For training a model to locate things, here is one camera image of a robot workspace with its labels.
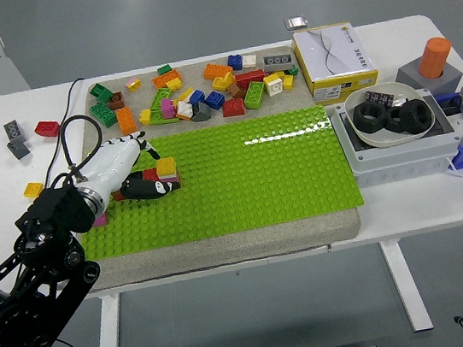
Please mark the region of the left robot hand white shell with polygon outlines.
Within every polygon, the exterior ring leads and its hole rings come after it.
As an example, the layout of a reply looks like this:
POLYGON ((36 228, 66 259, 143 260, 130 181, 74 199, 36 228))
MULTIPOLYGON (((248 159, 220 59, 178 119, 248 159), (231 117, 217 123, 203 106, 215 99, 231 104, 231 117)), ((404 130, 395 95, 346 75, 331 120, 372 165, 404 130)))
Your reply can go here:
POLYGON ((79 193, 96 216, 102 215, 108 207, 111 194, 121 192, 127 199, 157 199, 178 190, 180 184, 142 179, 132 175, 132 167, 143 151, 159 160, 160 155, 150 142, 143 139, 144 133, 106 141, 84 167, 85 181, 76 185, 79 193))

